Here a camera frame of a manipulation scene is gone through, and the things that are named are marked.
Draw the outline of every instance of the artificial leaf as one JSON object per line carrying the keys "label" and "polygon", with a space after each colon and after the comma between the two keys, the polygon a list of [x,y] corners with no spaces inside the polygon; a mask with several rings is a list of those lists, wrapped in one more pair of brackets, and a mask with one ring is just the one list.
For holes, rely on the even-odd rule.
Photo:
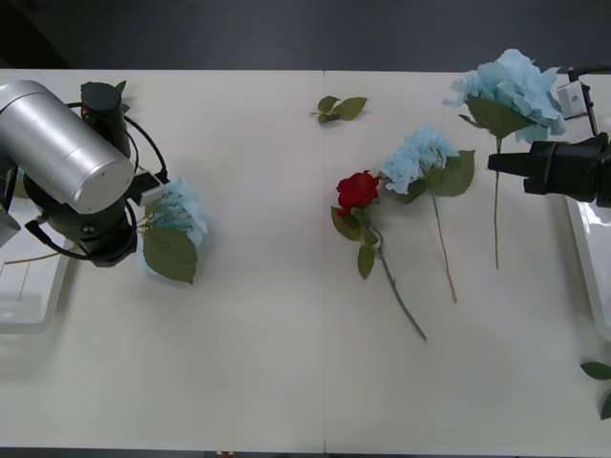
{"label": "artificial leaf", "polygon": [[142,235],[144,260],[163,277],[193,284],[198,252],[183,232],[162,227],[148,229]]}
{"label": "artificial leaf", "polygon": [[529,118],[493,100],[470,96],[466,103],[475,122],[488,129],[496,138],[505,138],[515,131],[535,124]]}
{"label": "artificial leaf", "polygon": [[149,203],[146,207],[144,207],[144,216],[148,218],[151,215],[153,215],[157,211],[160,205],[161,205],[160,198]]}
{"label": "artificial leaf", "polygon": [[321,98],[321,101],[318,102],[318,111],[321,113],[328,113],[335,105],[335,102],[339,101],[339,98],[334,97],[333,95],[328,95],[326,97]]}
{"label": "artificial leaf", "polygon": [[424,178],[420,178],[410,183],[407,194],[397,194],[397,196],[401,203],[412,203],[426,193],[428,189],[429,183]]}
{"label": "artificial leaf", "polygon": [[17,181],[15,181],[15,191],[13,193],[15,198],[30,198],[28,193],[26,193],[26,188],[23,185],[23,177],[17,177]]}
{"label": "artificial leaf", "polygon": [[352,214],[363,223],[365,227],[371,226],[371,219],[369,219],[369,215],[365,213],[365,210],[361,208],[353,208]]}
{"label": "artificial leaf", "polygon": [[118,90],[120,93],[123,94],[123,91],[125,90],[125,85],[127,84],[127,81],[121,81],[120,83],[118,83],[115,86],[115,89]]}
{"label": "artificial leaf", "polygon": [[369,229],[363,231],[363,241],[369,246],[373,246],[378,242],[378,238]]}
{"label": "artificial leaf", "polygon": [[369,276],[373,263],[375,262],[375,256],[373,255],[373,249],[368,245],[361,245],[359,248],[359,274],[363,277],[363,280]]}
{"label": "artificial leaf", "polygon": [[611,367],[602,363],[585,363],[581,365],[583,372],[596,380],[611,380]]}
{"label": "artificial leaf", "polygon": [[344,121],[351,121],[358,116],[367,103],[365,97],[347,98],[333,109],[332,114],[338,114]]}
{"label": "artificial leaf", "polygon": [[342,234],[345,238],[350,240],[360,240],[361,239],[361,225],[359,224],[358,219],[356,219],[353,215],[343,215],[340,217],[337,214],[339,208],[331,207],[331,219],[333,220],[333,225],[337,232]]}
{"label": "artificial leaf", "polygon": [[479,124],[477,124],[475,121],[473,121],[470,117],[468,117],[465,114],[459,114],[458,117],[460,117],[463,121],[466,121],[469,124],[471,124],[472,126],[476,127],[477,129],[484,129],[483,126],[480,126]]}
{"label": "artificial leaf", "polygon": [[332,113],[332,114],[320,113],[320,115],[318,116],[318,123],[319,124],[325,124],[326,122],[335,121],[335,120],[337,120],[339,118],[340,118],[340,116],[338,114],[335,114],[335,113]]}
{"label": "artificial leaf", "polygon": [[437,169],[435,180],[429,182],[434,196],[453,198],[463,194],[474,179],[473,151],[459,151],[460,157],[448,157],[445,169]]}
{"label": "artificial leaf", "polygon": [[600,413],[600,419],[606,420],[611,418],[611,393],[607,395],[607,399],[604,400],[602,405],[602,412]]}

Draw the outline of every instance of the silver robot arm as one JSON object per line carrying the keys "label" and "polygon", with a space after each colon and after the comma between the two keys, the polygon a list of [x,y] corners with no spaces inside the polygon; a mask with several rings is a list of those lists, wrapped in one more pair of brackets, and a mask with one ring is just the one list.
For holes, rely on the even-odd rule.
{"label": "silver robot arm", "polygon": [[127,157],[34,81],[0,86],[0,155],[81,215],[112,205],[134,177]]}

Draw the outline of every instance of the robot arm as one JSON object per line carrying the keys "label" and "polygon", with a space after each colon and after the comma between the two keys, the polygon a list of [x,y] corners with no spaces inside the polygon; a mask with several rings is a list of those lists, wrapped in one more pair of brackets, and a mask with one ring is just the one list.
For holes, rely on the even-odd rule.
{"label": "robot arm", "polygon": [[[112,266],[137,247],[136,217],[127,198],[137,204],[160,198],[167,172],[157,146],[130,120],[151,142],[163,166],[155,177],[136,176],[119,91],[88,83],[81,96],[82,103],[72,105],[81,107],[83,119],[33,81],[0,86],[0,162],[11,170],[0,225],[11,229],[2,219],[10,219],[11,179],[18,166],[25,174],[26,192],[42,214],[26,228],[61,254]],[[44,222],[85,254],[55,245],[40,227]],[[6,241],[1,238],[0,246]]]}

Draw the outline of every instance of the blue petal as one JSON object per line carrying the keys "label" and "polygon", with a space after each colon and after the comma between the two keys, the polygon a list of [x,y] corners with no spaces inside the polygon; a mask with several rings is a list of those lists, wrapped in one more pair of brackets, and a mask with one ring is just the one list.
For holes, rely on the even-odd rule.
{"label": "blue petal", "polygon": [[550,130],[560,135],[564,122],[551,94],[557,71],[548,69],[542,73],[520,51],[507,50],[496,62],[480,65],[476,74],[468,74],[462,83],[455,81],[452,88],[458,91],[458,99],[449,104],[460,105],[468,95],[494,100],[536,122],[537,126],[516,133],[516,138],[544,139]]}

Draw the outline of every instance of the white table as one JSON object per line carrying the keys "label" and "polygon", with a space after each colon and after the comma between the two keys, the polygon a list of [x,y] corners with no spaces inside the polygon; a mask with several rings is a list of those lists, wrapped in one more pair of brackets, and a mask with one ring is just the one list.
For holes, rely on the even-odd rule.
{"label": "white table", "polygon": [[[131,115],[201,193],[213,235],[193,287],[145,281],[135,257],[71,262],[49,332],[0,338],[0,446],[611,455],[603,386],[579,369],[608,346],[566,205],[503,177],[495,271],[494,140],[442,107],[457,75],[1,76],[66,101],[83,82],[127,79]],[[367,96],[367,112],[321,128],[307,113],[326,94]],[[374,215],[426,344],[380,265],[361,280],[357,245],[328,217],[341,178],[378,169],[425,123],[477,149],[472,188],[439,201],[458,304],[429,199]]]}

